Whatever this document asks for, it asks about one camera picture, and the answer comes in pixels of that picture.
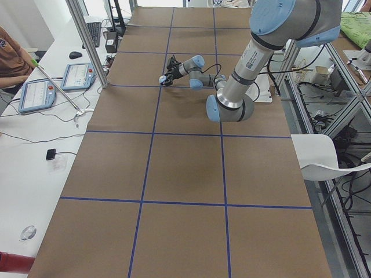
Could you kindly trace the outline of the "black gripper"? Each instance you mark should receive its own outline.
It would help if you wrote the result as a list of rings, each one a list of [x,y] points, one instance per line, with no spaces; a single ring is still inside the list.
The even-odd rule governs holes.
[[[172,67],[172,69],[167,70],[165,76],[171,77],[171,79],[167,79],[165,81],[165,86],[171,86],[173,84],[173,80],[181,78],[179,66],[177,65],[177,66]]]

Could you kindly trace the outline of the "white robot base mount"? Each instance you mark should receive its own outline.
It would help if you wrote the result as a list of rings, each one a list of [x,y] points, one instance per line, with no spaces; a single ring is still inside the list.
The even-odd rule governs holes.
[[[256,103],[271,103],[272,95],[268,76],[258,75],[255,82],[248,88],[246,95]]]

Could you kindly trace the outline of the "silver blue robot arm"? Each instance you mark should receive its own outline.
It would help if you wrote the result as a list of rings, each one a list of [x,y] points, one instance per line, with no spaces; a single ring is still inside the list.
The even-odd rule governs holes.
[[[206,100],[211,121],[246,120],[254,111],[254,102],[246,92],[274,52],[283,49],[290,39],[297,47],[334,41],[340,32],[341,11],[340,1],[258,1],[250,15],[250,42],[228,78],[204,74],[205,61],[196,55],[185,62],[171,57],[159,83],[170,86],[173,80],[188,76],[190,88],[216,90],[216,94]]]

